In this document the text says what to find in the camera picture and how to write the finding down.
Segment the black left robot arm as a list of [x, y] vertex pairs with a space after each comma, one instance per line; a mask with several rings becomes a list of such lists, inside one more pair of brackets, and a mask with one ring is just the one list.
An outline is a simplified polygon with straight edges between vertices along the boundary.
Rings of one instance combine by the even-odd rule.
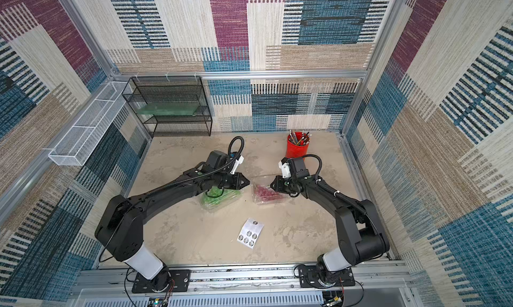
[[144, 243], [144, 225], [165, 209], [196, 197], [213, 187], [241, 190], [250, 181], [236, 168], [243, 162], [244, 138], [237, 152], [212, 151], [208, 159], [161, 187], [125, 198], [112, 197], [94, 233], [114, 259], [128, 265], [143, 278], [148, 292], [168, 292], [174, 283], [168, 266]]

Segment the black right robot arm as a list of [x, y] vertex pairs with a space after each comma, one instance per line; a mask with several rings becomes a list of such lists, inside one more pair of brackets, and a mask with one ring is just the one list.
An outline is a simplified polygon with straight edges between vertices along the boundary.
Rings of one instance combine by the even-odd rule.
[[335, 219], [337, 247], [322, 254], [314, 269], [299, 266], [299, 279], [312, 288], [331, 288], [341, 276], [363, 262], [382, 257], [390, 250], [390, 241], [370, 200], [359, 201], [331, 187], [321, 176], [322, 160], [307, 154], [284, 158], [279, 162], [282, 174], [275, 177], [271, 189], [291, 197], [299, 195], [322, 206]]

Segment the clear box of red grapes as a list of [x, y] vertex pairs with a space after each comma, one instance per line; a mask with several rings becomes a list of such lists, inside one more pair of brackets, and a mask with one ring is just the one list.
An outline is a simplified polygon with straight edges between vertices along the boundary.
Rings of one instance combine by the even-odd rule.
[[288, 194], [278, 193], [271, 188], [276, 175], [260, 175], [251, 179], [252, 199], [258, 205], [267, 205], [288, 200]]

